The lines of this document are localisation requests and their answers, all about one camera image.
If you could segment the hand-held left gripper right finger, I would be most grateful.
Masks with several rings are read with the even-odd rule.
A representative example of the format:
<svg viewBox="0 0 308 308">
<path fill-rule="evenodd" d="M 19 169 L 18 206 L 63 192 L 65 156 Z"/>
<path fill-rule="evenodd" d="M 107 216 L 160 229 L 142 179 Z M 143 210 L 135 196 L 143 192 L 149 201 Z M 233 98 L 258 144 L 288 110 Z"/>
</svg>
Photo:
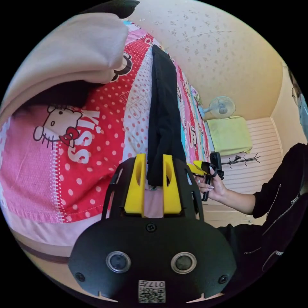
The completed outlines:
<svg viewBox="0 0 308 308">
<path fill-rule="evenodd" d="M 163 155 L 163 214 L 178 215 L 182 207 L 171 155 Z"/>
</svg>

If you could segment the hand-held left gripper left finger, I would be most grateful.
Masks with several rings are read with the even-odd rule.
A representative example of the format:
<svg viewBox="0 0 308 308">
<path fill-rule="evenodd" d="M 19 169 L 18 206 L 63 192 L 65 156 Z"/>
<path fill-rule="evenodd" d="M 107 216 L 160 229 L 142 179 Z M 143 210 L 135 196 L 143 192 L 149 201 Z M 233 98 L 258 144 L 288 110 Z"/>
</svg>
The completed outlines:
<svg viewBox="0 0 308 308">
<path fill-rule="evenodd" d="M 132 176 L 124 206 L 126 214 L 144 213 L 145 174 L 146 154 L 140 153 L 134 159 Z"/>
</svg>

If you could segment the person's right hand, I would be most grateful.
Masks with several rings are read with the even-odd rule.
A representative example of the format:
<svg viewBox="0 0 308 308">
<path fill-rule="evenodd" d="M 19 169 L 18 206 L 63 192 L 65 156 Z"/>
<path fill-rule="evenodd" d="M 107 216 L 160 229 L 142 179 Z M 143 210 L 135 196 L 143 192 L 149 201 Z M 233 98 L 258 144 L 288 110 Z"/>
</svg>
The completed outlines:
<svg viewBox="0 0 308 308">
<path fill-rule="evenodd" d="M 226 187 L 223 184 L 223 181 L 220 179 L 218 174 L 210 178 L 210 180 L 210 184 L 207 184 L 205 178 L 195 176 L 195 181 L 198 185 L 201 196 L 203 196 L 204 193 L 208 193 L 209 199 L 223 203 L 224 196 L 227 191 Z"/>
</svg>

